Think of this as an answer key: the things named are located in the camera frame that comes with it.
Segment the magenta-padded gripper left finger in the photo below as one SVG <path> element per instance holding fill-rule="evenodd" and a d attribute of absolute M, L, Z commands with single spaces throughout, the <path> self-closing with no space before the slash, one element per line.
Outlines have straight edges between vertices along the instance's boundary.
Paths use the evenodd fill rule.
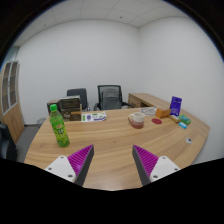
<path fill-rule="evenodd" d="M 60 155 L 45 170 L 76 185 L 82 186 L 85 182 L 93 156 L 94 145 L 89 145 L 68 157 Z"/>

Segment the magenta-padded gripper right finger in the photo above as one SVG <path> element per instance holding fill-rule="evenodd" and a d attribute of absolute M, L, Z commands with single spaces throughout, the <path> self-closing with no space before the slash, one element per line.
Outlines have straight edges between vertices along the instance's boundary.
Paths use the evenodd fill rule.
<path fill-rule="evenodd" d="M 167 156 L 158 157 L 137 145 L 132 155 L 143 186 L 180 170 Z"/>

